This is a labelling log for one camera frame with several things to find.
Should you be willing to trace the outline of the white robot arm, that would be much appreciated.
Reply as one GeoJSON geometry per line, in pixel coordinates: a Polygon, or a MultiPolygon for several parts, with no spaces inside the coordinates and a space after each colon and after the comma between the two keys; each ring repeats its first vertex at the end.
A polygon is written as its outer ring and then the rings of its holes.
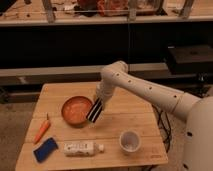
{"type": "Polygon", "coordinates": [[[116,87],[186,122],[181,171],[213,171],[213,96],[200,98],[139,79],[128,74],[128,65],[124,61],[117,61],[101,69],[95,104],[86,116],[90,122],[96,122],[116,87]]]}

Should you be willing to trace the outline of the black striped gripper finger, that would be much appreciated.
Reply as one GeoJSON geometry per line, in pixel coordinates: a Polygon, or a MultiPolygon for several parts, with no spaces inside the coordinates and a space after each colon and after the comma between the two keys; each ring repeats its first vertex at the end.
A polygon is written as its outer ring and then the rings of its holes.
{"type": "Polygon", "coordinates": [[[92,121],[92,115],[93,115],[92,113],[96,110],[97,105],[98,105],[98,99],[95,101],[95,103],[91,107],[89,113],[87,114],[87,116],[86,116],[87,120],[92,121]]]}
{"type": "Polygon", "coordinates": [[[93,115],[91,116],[91,122],[95,123],[97,118],[99,117],[102,111],[102,102],[99,102],[95,110],[93,111],[93,115]]]}

